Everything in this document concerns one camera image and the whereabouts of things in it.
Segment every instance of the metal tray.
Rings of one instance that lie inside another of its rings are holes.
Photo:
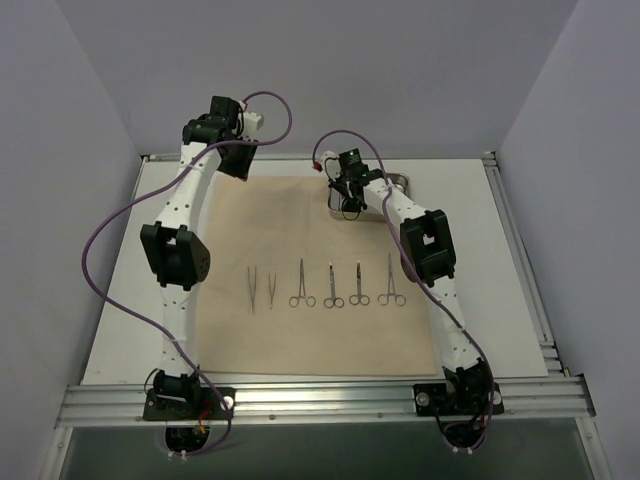
[[[397,186],[402,193],[411,198],[409,192],[409,177],[401,173],[388,173],[387,174],[393,184]],[[336,220],[346,220],[340,211],[340,205],[344,197],[333,189],[329,189],[329,200],[327,201],[327,207],[329,208],[329,214]],[[347,213],[347,218],[350,219],[352,215]],[[365,222],[384,222],[384,217],[380,213],[362,212],[357,218],[358,221]]]

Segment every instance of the lavender wall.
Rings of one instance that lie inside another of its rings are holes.
[[[576,1],[58,3],[142,153],[176,152],[211,95],[267,88],[295,115],[272,152],[310,154],[343,127],[383,154],[477,157],[502,143]],[[263,138],[282,131],[275,101],[254,108]]]
[[[140,160],[113,102],[50,0],[0,5],[0,470],[36,478],[101,302],[80,252],[131,195]],[[92,267],[107,285],[121,228]]]
[[[581,0],[499,163],[615,478],[640,478],[640,3]]]

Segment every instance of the surgical scissors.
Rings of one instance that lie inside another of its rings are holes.
[[[356,284],[357,293],[349,297],[349,303],[351,305],[369,305],[371,299],[369,295],[362,294],[362,272],[360,271],[360,260],[358,260],[358,266],[356,267]]]
[[[298,296],[295,295],[289,299],[289,306],[296,308],[300,304],[300,300],[304,299],[307,307],[313,307],[316,304],[316,297],[307,296],[307,289],[304,285],[304,262],[300,259],[300,283],[298,285]]]
[[[393,297],[396,305],[402,307],[407,303],[407,297],[396,293],[396,282],[393,280],[393,263],[391,262],[391,254],[389,254],[389,279],[387,282],[387,293],[378,295],[378,303],[382,306],[389,305],[389,298]]]
[[[324,299],[325,308],[342,308],[344,299],[336,297],[336,279],[333,275],[333,264],[329,262],[329,285],[331,285],[331,296]]]

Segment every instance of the cable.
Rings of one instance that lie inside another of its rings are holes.
[[[402,257],[402,260],[404,261],[404,265],[408,268],[410,276],[412,277],[413,281],[418,285],[418,287],[420,287],[420,289],[429,298],[429,300],[431,300],[440,310],[442,310],[451,319],[453,324],[464,334],[464,336],[469,341],[469,343],[471,345],[473,345],[473,347],[475,347],[475,349],[478,351],[478,354],[480,355],[480,358],[484,361],[484,363],[485,363],[485,365],[487,367],[487,372],[489,374],[489,381],[491,382],[490,392],[489,392],[489,411],[487,412],[487,418],[486,418],[485,427],[484,427],[484,430],[483,430],[482,434],[480,435],[480,438],[478,438],[478,440],[476,442],[474,442],[473,445],[468,447],[469,450],[476,450],[477,448],[479,448],[482,445],[482,443],[484,442],[485,438],[489,434],[489,429],[491,427],[491,420],[492,420],[492,417],[493,417],[493,399],[494,399],[494,396],[495,396],[495,383],[494,383],[494,379],[493,379],[493,372],[491,371],[491,367],[489,366],[489,361],[487,360],[487,356],[485,355],[485,353],[482,350],[482,348],[480,347],[480,345],[478,345],[478,342],[476,342],[475,339],[471,336],[471,334],[462,326],[462,324],[458,321],[458,319],[451,312],[451,310],[449,310],[446,305],[444,305],[441,302],[439,302],[438,299],[429,291],[427,286],[424,283],[422,283],[422,281],[418,277],[418,273],[416,272],[415,267],[413,266],[413,263],[409,260],[409,256],[407,255],[407,252],[404,251],[404,248],[402,247],[402,243],[400,242],[400,237],[398,236],[397,232],[395,231],[395,228],[393,227],[393,223],[391,222],[391,218],[389,217],[389,212],[387,210],[387,204],[389,202],[389,199],[391,198],[391,195],[393,194],[393,184],[391,183],[391,180],[389,180],[389,177],[387,175],[387,171],[385,170],[384,165],[382,163],[382,158],[380,157],[380,154],[378,153],[378,150],[376,149],[376,147],[374,147],[373,144],[369,140],[367,140],[363,135],[361,135],[361,134],[359,134],[357,132],[354,132],[352,130],[344,130],[344,129],[332,130],[332,131],[330,131],[328,133],[325,133],[322,137],[320,137],[318,139],[318,141],[316,142],[315,146],[313,147],[313,153],[311,154],[311,160],[313,162],[315,162],[316,152],[318,151],[318,147],[320,146],[320,143],[325,138],[327,138],[327,137],[329,137],[331,135],[335,135],[337,133],[346,133],[348,135],[353,135],[355,137],[358,137],[360,140],[362,140],[364,143],[367,144],[367,146],[371,149],[371,151],[375,155],[376,159],[378,160],[378,165],[380,166],[380,171],[382,172],[382,176],[383,176],[384,181],[387,184],[387,187],[388,187],[388,190],[389,190],[389,193],[387,193],[386,197],[384,197],[384,199],[382,200],[382,214],[384,216],[385,221],[387,222],[387,226],[389,227],[389,231],[391,233],[391,236],[393,237],[393,241],[396,244],[396,247],[398,247],[398,250],[400,251],[400,256]],[[449,425],[454,426],[454,425],[460,424],[460,423],[467,423],[467,422],[452,422]],[[452,445],[448,441],[447,436],[446,436],[446,430],[444,428],[441,429],[441,432],[443,434],[445,442],[450,447],[457,448],[455,445]]]
[[[151,370],[149,372],[149,375],[147,375],[147,379],[144,381],[144,385],[142,386],[142,389],[144,390],[144,394],[146,395],[147,393],[147,383],[149,383],[149,380],[151,379],[151,375],[153,375],[154,373],[156,373],[158,371],[157,368],[154,368],[153,370]]]
[[[198,160],[200,160],[202,157],[204,157],[207,153],[213,151],[214,149],[216,149],[218,147],[224,147],[224,146],[228,146],[228,145],[250,145],[250,146],[274,145],[274,144],[282,141],[287,135],[289,135],[289,132],[291,132],[291,127],[293,125],[293,115],[291,113],[291,108],[289,107],[289,104],[280,95],[278,95],[276,93],[273,93],[273,92],[270,92],[270,91],[266,91],[266,90],[260,90],[258,92],[252,93],[251,95],[247,96],[243,100],[243,102],[247,103],[251,98],[257,97],[259,95],[268,95],[268,96],[271,96],[271,97],[274,97],[274,98],[278,99],[282,103],[284,108],[287,110],[287,115],[289,117],[289,122],[288,122],[287,129],[285,130],[285,132],[282,135],[280,135],[278,138],[274,139],[274,140],[268,140],[268,141],[264,141],[264,142],[250,142],[250,141],[245,141],[245,140],[224,140],[224,141],[221,141],[221,142],[216,142],[216,143],[214,143],[212,145],[208,145],[206,148],[202,149],[202,151],[200,153],[198,153],[195,157],[193,157],[193,159],[189,163],[190,167],[195,165],[198,162]],[[145,315],[142,315],[141,313],[138,313],[138,312],[130,309],[129,307],[117,302],[116,300],[114,300],[111,297],[109,297],[109,295],[106,292],[103,292],[102,290],[100,290],[100,288],[93,281],[93,278],[91,278],[91,275],[89,274],[89,267],[88,267],[88,264],[87,264],[88,263],[87,260],[88,260],[88,256],[89,256],[89,251],[91,249],[91,246],[93,245],[93,242],[95,242],[95,240],[98,237],[98,235],[100,235],[102,230],[104,230],[107,225],[109,225],[113,220],[115,220],[117,217],[119,217],[120,215],[122,215],[124,212],[128,211],[129,209],[131,209],[135,205],[137,205],[137,204],[139,204],[141,202],[144,202],[145,200],[148,200],[149,198],[155,197],[156,195],[164,193],[167,190],[169,190],[169,189],[173,188],[174,186],[178,185],[189,174],[189,172],[191,172],[191,168],[185,168],[180,175],[178,175],[176,178],[174,178],[171,182],[166,184],[164,187],[160,187],[157,190],[154,190],[152,192],[146,193],[146,194],[144,194],[144,195],[132,200],[131,202],[127,203],[125,206],[123,206],[120,209],[118,209],[115,212],[113,212],[100,225],[98,225],[98,227],[89,236],[89,239],[87,240],[87,243],[85,244],[84,249],[82,250],[82,274],[84,275],[84,278],[85,278],[86,282],[89,284],[89,287],[91,287],[91,289],[100,298],[102,298],[106,303],[109,303],[110,305],[113,305],[114,307],[118,308],[119,310],[122,310],[123,312],[128,313],[129,315],[131,315],[131,316],[133,316],[133,317],[135,317],[135,318],[137,318],[139,320],[142,320],[143,322],[151,325],[152,327],[156,328],[157,330],[160,330],[160,332],[162,332],[162,334],[165,337],[167,337],[173,343],[173,345],[175,346],[176,350],[178,351],[178,354],[180,355],[180,357],[182,357],[182,359],[185,361],[185,363],[187,365],[189,365],[189,367],[202,379],[202,381],[204,381],[204,383],[211,389],[211,391],[214,393],[216,398],[220,401],[222,407],[224,408],[225,413],[227,414],[227,428],[226,428],[225,432],[218,439],[216,439],[213,442],[210,442],[208,445],[205,445],[200,450],[197,450],[195,452],[191,452],[189,454],[189,455],[198,455],[198,454],[206,453],[206,452],[212,450],[213,448],[217,447],[218,445],[220,445],[229,436],[229,433],[231,432],[231,412],[229,410],[229,407],[227,406],[227,402],[224,401],[223,395],[216,388],[216,386],[211,382],[211,380],[209,380],[209,378],[200,370],[200,368],[187,356],[186,352],[182,349],[182,347],[178,343],[178,340],[173,335],[173,333],[171,333],[167,328],[165,328],[160,323],[158,323],[158,322],[152,320],[151,318],[146,317]]]

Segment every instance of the bolt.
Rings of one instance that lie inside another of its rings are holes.
[[[224,403],[227,404],[227,408],[231,410],[233,408],[233,405],[235,404],[235,402],[233,401],[233,398],[229,396],[225,396],[223,398],[224,398]],[[220,408],[224,410],[224,405],[222,404],[222,402],[220,402]]]
[[[421,407],[426,407],[429,405],[429,395],[424,392],[420,392],[416,395],[416,403]]]

